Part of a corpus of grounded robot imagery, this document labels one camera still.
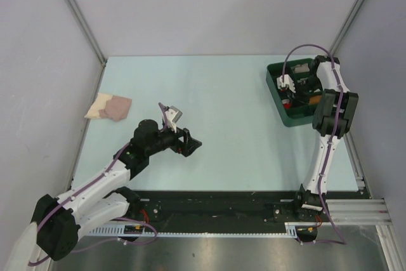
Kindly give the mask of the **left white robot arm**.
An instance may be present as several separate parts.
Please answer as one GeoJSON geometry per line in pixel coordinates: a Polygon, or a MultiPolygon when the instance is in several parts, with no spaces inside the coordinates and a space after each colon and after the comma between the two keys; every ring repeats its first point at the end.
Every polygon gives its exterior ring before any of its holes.
{"type": "Polygon", "coordinates": [[[100,225],[123,217],[135,219],[141,209],[140,196],[126,185],[149,165],[150,157],[166,149],[188,157],[201,146],[186,128],[161,131],[156,121],[141,121],[132,139],[90,181],[38,200],[32,216],[37,223],[37,245],[47,258],[58,261],[100,225]]]}

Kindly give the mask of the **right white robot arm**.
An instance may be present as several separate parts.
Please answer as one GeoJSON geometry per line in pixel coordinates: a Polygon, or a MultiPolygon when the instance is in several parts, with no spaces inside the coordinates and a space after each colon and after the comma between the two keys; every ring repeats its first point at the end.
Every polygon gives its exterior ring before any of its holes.
{"type": "Polygon", "coordinates": [[[337,58],[316,56],[311,72],[320,81],[323,92],[312,120],[316,141],[310,169],[292,203],[293,215],[300,221],[327,211],[325,195],[332,160],[339,142],[351,128],[359,99],[345,85],[337,58]]]}

